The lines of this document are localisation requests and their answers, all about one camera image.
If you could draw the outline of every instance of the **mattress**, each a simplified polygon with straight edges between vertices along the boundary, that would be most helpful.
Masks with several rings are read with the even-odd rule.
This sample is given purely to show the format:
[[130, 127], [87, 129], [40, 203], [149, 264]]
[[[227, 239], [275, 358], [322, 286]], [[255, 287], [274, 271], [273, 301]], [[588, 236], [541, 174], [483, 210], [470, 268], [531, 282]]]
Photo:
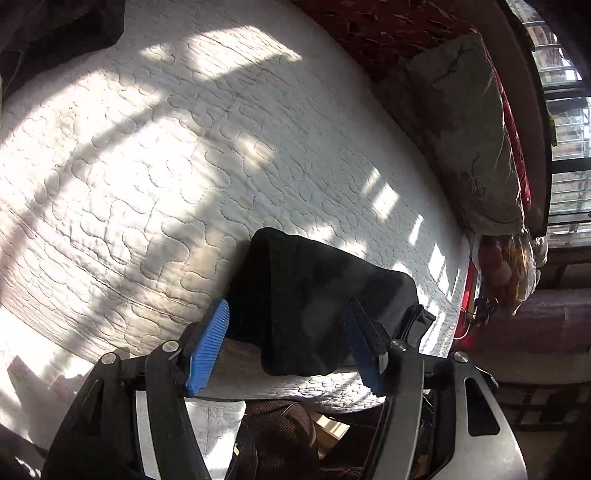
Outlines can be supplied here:
[[[91, 362], [198, 321], [272, 226], [416, 281], [445, 355], [468, 245], [368, 78], [288, 2], [129, 0], [111, 48], [41, 74], [0, 118], [1, 303]], [[268, 377], [226, 342], [205, 396], [373, 406], [354, 374]]]

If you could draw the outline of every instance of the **black cloth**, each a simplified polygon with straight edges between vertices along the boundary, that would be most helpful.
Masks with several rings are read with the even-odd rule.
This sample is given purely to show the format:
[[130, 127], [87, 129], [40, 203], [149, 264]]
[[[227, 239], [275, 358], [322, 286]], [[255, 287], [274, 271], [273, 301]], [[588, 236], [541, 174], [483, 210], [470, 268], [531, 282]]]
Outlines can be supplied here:
[[0, 0], [2, 98], [44, 70], [114, 45], [125, 0]]
[[[392, 338], [407, 335], [415, 313], [422, 312], [408, 275], [263, 228], [253, 236], [230, 282], [226, 336], [259, 346], [263, 369], [270, 375], [326, 375], [349, 355], [341, 314], [352, 297]], [[422, 333], [414, 332], [417, 342], [428, 325], [426, 321]]]

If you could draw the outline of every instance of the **dark cloth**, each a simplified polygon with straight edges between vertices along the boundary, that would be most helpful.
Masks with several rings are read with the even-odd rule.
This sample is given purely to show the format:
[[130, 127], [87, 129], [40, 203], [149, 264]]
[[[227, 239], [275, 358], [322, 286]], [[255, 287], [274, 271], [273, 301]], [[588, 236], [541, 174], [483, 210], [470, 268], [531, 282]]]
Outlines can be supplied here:
[[35, 75], [114, 45], [125, 0], [0, 0], [2, 98]]
[[314, 422], [299, 403], [247, 402], [228, 480], [320, 480]]
[[288, 400], [249, 401], [236, 437], [240, 454], [230, 465], [226, 479], [360, 478], [380, 411], [381, 407], [368, 410], [370, 425], [352, 425], [319, 460], [314, 423], [301, 405]]
[[[230, 282], [227, 337], [259, 346], [270, 375], [326, 375], [349, 355], [341, 315], [352, 297], [392, 338], [407, 335], [416, 318], [417, 288], [408, 275], [263, 228]], [[414, 336], [420, 340], [426, 328]]]

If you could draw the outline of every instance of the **wire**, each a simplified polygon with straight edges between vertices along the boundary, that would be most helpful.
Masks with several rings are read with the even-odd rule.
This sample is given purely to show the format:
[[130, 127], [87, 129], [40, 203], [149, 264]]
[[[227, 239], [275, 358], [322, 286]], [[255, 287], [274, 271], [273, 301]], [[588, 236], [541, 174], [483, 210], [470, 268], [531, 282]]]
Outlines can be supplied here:
[[466, 328], [466, 331], [464, 333], [464, 335], [460, 336], [460, 337], [454, 337], [454, 340], [463, 340], [464, 338], [466, 338], [466, 336], [468, 335], [468, 333], [470, 333], [470, 327], [472, 326], [472, 322], [468, 323], [468, 327]]
[[464, 307], [462, 307], [460, 309], [461, 312], [464, 313], [469, 313], [470, 315], [472, 315], [472, 318], [470, 320], [468, 320], [468, 327], [466, 328], [466, 331], [464, 332], [464, 334], [462, 336], [459, 337], [454, 337], [454, 340], [463, 340], [464, 338], [466, 338], [466, 335], [468, 335], [468, 333], [470, 332], [470, 327], [472, 326], [472, 322], [474, 321], [474, 318], [476, 317], [475, 313], [469, 312], [468, 310], [466, 310]]

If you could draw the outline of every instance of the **plastic bag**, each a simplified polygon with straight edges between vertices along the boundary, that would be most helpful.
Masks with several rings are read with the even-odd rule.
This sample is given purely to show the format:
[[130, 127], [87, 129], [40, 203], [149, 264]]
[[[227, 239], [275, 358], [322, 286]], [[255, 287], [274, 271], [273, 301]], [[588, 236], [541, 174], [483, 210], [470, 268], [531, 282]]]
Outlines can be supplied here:
[[540, 279], [528, 232], [476, 236], [472, 243], [472, 260], [482, 273], [481, 295], [507, 315], [517, 312]]

